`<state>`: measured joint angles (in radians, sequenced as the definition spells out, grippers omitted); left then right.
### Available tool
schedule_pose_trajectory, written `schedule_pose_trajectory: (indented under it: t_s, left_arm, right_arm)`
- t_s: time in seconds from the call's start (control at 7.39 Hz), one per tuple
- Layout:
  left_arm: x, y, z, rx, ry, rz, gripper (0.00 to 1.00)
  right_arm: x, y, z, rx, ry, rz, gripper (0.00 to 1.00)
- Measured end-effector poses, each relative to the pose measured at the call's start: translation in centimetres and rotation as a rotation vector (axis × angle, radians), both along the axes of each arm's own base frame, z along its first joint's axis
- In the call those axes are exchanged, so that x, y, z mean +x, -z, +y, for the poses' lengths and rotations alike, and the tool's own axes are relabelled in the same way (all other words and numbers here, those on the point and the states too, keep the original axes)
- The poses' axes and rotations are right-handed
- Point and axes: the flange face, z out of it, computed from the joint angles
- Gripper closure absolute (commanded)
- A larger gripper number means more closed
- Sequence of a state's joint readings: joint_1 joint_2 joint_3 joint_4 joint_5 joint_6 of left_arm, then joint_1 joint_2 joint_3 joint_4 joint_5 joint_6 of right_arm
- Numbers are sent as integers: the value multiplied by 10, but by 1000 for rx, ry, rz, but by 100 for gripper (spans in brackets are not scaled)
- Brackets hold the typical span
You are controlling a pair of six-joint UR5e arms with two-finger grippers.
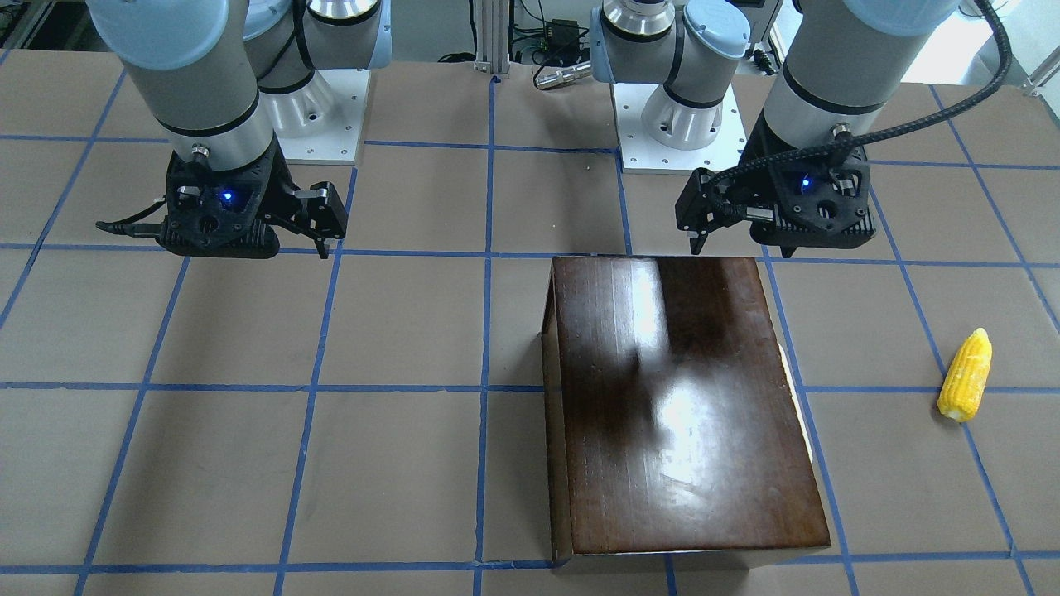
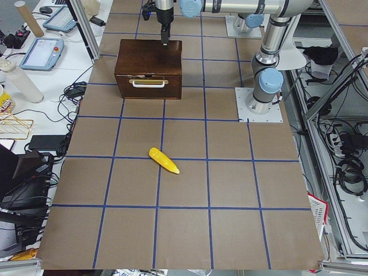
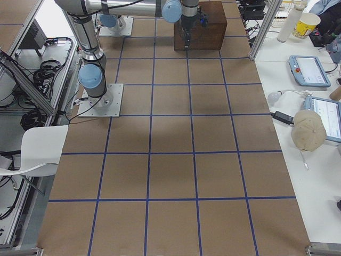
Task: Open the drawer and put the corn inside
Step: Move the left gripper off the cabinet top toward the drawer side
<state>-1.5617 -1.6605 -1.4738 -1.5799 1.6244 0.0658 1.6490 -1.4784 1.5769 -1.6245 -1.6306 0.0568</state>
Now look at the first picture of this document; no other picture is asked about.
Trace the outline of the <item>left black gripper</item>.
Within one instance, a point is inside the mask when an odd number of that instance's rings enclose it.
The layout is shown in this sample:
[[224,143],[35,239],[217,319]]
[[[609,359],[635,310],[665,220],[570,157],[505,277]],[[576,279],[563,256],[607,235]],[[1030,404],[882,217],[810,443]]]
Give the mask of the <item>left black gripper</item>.
[[768,170],[727,174],[711,182],[716,172],[697,166],[682,189],[675,203],[675,226],[689,233],[692,255],[701,250],[709,234],[741,222],[775,226],[778,208],[768,194]]

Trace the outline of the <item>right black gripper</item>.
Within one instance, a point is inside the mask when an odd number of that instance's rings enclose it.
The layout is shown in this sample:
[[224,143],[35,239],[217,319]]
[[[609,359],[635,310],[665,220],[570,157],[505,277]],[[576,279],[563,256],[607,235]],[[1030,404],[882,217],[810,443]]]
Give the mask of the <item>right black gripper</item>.
[[310,238],[320,259],[326,260],[328,242],[347,238],[349,214],[332,182],[302,190],[292,178],[287,159],[276,157],[257,218]]

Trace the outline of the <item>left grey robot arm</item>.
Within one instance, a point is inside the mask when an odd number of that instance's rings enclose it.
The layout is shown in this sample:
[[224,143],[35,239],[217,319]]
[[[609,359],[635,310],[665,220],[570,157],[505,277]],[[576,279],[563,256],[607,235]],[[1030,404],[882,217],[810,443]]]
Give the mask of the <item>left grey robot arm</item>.
[[[699,255],[709,234],[741,222],[784,257],[799,248],[855,249],[870,241],[865,147],[921,132],[980,104],[1012,65],[1010,38],[988,1],[977,4],[997,46],[995,75],[939,112],[881,132],[874,119],[956,1],[802,1],[788,49],[737,166],[697,166],[675,201],[675,226]],[[648,133],[670,147],[711,142],[752,27],[727,1],[605,1],[590,17],[594,78],[654,84]]]

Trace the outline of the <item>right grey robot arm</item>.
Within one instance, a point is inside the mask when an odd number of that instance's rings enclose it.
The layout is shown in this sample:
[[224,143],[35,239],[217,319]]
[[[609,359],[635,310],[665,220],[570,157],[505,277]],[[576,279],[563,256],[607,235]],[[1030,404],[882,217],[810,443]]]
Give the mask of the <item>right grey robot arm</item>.
[[302,189],[282,142],[342,132],[326,72],[393,58],[388,1],[90,1],[99,37],[124,65],[171,143],[164,191],[104,233],[149,238],[183,257],[270,259],[277,230],[322,259],[347,234],[329,181]]

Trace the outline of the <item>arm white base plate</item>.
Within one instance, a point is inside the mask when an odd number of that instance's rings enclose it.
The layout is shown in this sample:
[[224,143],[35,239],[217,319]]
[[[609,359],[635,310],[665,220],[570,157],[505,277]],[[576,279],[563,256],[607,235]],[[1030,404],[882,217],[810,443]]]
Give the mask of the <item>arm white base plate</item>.
[[613,84],[612,94],[624,172],[686,175],[738,165],[746,135],[732,87],[707,108],[677,104],[659,84]]
[[372,75],[370,70],[318,70],[289,94],[261,92],[288,163],[356,165]]

